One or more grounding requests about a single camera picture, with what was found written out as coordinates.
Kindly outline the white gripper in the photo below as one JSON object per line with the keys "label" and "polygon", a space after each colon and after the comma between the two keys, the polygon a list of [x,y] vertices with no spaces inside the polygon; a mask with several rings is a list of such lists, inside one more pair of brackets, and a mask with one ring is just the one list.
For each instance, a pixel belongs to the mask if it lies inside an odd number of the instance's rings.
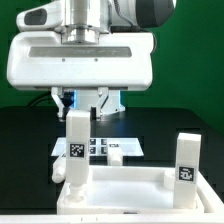
{"label": "white gripper", "polygon": [[7,79],[17,89],[51,88],[60,120],[65,119],[62,88],[98,88],[98,101],[91,107],[91,118],[97,120],[108,88],[143,91],[151,85],[153,50],[151,33],[106,34],[97,45],[66,45],[53,31],[23,32],[11,43]]}

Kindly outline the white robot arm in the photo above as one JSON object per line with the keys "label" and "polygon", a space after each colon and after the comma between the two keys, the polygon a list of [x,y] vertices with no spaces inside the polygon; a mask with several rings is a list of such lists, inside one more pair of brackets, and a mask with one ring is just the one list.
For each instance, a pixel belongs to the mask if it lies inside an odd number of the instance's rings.
{"label": "white robot arm", "polygon": [[68,92],[76,107],[101,119],[124,110],[122,91],[152,83],[149,30],[172,16],[177,0],[51,0],[17,15],[8,55],[8,82],[48,90],[63,118]]}

